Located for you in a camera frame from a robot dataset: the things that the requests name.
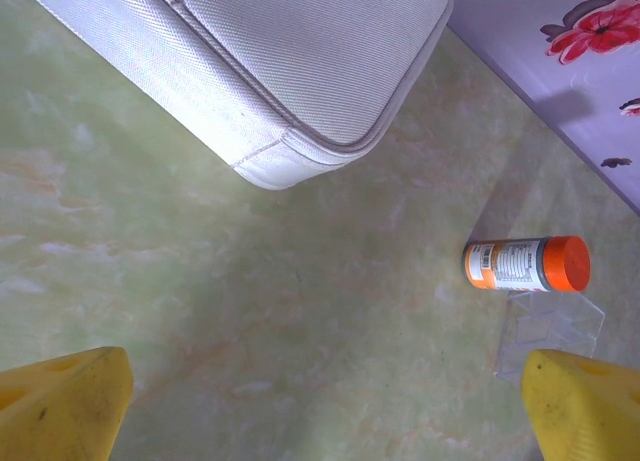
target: transparent plastic box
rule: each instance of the transparent plastic box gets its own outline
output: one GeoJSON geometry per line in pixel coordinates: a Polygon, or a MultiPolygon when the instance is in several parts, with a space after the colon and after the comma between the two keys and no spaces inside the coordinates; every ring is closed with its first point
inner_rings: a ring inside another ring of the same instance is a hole
{"type": "Polygon", "coordinates": [[[591,357],[604,312],[580,293],[511,292],[500,335],[495,375],[520,385],[534,349],[558,349],[591,357]]]}

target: yellow plastic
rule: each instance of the yellow plastic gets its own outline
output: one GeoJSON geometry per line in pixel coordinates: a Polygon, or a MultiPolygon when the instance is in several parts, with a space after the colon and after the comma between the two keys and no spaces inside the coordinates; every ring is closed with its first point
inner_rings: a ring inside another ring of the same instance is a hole
{"type": "Polygon", "coordinates": [[[537,350],[521,388],[545,461],[640,460],[640,371],[537,350]]]}
{"type": "Polygon", "coordinates": [[[0,373],[0,460],[107,461],[132,392],[122,348],[0,373]]]}

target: orange cap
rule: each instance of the orange cap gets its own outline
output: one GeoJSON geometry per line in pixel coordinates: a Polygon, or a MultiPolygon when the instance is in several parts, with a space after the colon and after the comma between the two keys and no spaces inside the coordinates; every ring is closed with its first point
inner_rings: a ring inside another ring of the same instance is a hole
{"type": "Polygon", "coordinates": [[[544,247],[544,274],[557,291],[583,291],[591,277],[589,249],[579,236],[557,236],[544,247]]]}

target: pill bottle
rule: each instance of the pill bottle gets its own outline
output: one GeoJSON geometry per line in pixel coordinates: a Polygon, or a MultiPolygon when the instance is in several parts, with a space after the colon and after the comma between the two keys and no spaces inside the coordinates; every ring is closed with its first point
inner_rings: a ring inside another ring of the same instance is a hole
{"type": "Polygon", "coordinates": [[[462,261],[482,289],[583,291],[591,276],[589,250],[578,236],[472,242],[462,261]]]}

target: bottle label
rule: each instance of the bottle label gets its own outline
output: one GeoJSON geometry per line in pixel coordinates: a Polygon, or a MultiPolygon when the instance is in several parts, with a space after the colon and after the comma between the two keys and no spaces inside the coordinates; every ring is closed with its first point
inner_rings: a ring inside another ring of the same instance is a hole
{"type": "Polygon", "coordinates": [[[540,240],[477,244],[466,259],[467,276],[478,288],[548,291],[538,275],[540,240]]]}

